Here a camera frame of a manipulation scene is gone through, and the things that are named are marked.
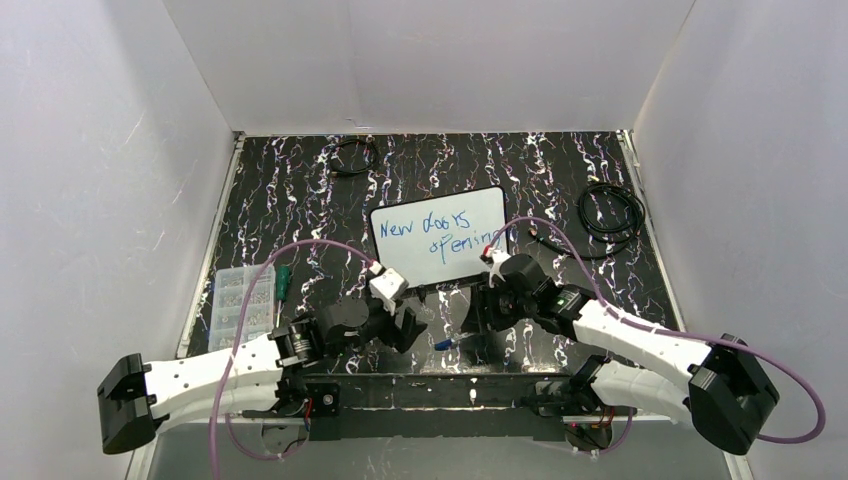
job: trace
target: plastic organizer box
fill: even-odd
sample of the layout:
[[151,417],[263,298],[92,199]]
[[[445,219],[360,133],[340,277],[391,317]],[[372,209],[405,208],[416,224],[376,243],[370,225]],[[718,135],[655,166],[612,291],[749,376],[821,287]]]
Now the plastic organizer box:
[[[228,268],[215,274],[212,323],[209,326],[210,352],[233,346],[244,294],[259,267]],[[253,288],[241,332],[242,343],[274,329],[274,277],[274,269],[267,268]]]

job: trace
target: coiled black cable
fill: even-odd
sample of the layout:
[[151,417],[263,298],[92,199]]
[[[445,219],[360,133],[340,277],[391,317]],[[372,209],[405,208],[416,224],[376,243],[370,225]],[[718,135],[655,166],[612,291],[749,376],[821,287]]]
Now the coiled black cable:
[[[362,145],[365,149],[362,152],[362,158],[365,159],[365,166],[356,169],[346,169],[339,161],[339,151],[349,145]],[[334,177],[353,177],[368,170],[373,169],[377,165],[377,159],[380,158],[380,152],[374,142],[362,140],[361,138],[351,138],[336,145],[333,155],[330,156],[330,175]]]
[[[630,214],[617,225],[602,225],[589,216],[590,212],[586,208],[592,195],[613,197],[620,201]],[[586,187],[583,193],[577,198],[577,214],[580,224],[583,225],[583,228],[593,239],[606,245],[615,245],[609,253],[600,255],[575,255],[573,252],[569,252],[565,248],[551,242],[546,237],[539,235],[539,232],[535,228],[530,228],[528,233],[530,233],[530,236],[534,240],[559,255],[567,255],[569,257],[579,256],[583,260],[603,260],[627,248],[627,245],[636,238],[639,230],[645,225],[645,205],[642,201],[636,198],[629,190],[611,183],[592,183]]]

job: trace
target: whiteboard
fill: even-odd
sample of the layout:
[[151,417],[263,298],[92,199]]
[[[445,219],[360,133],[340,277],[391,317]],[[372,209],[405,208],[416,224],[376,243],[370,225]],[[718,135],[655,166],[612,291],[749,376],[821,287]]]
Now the whiteboard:
[[494,186],[378,207],[369,218],[383,266],[397,270],[410,288],[447,282],[488,270],[480,255],[506,225],[504,191]]

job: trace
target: white wall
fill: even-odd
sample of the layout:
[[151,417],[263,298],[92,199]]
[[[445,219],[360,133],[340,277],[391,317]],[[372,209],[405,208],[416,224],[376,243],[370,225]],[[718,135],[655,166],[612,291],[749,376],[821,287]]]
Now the white wall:
[[[773,353],[822,393],[814,443],[757,443],[757,478],[848,475],[848,4],[698,1],[636,123],[684,318]],[[814,423],[800,388],[765,432]]]
[[248,133],[614,130],[693,0],[165,0]]
[[0,476],[123,478],[95,389],[174,355],[230,129],[159,1],[4,2],[0,65]]

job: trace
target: black marble-patterned surface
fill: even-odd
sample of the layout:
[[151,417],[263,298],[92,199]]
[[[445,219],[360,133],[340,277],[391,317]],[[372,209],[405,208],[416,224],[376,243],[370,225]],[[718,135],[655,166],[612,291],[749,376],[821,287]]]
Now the black marble-patterned surface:
[[[374,256],[367,228],[374,207],[501,185],[507,192],[507,218],[550,219],[564,227],[578,250],[600,253],[606,246],[591,241],[577,220],[577,197],[592,179],[632,187],[614,132],[375,136],[381,164],[351,178],[329,175],[328,160],[338,138],[247,139],[192,329],[190,356],[207,351],[217,269],[260,264],[286,243],[313,237],[345,242]],[[361,150],[346,148],[340,156],[342,162],[360,161]],[[626,214],[605,198],[595,199],[595,204],[608,218]],[[532,242],[528,226],[513,230],[513,253],[536,256],[560,282],[589,285],[575,260],[557,258]],[[282,262],[293,270],[283,322],[310,307],[353,302],[350,299],[358,298],[364,285],[360,262],[335,249],[304,248],[277,264]],[[590,262],[590,269],[608,299],[647,320],[677,328],[644,229],[619,255]],[[445,286],[428,296],[417,310],[429,327],[406,354],[375,342],[329,364],[328,372],[573,371],[587,355],[597,353],[550,335],[529,320],[470,347],[463,344],[462,350],[435,352],[435,342],[458,331],[468,308],[466,294]]]

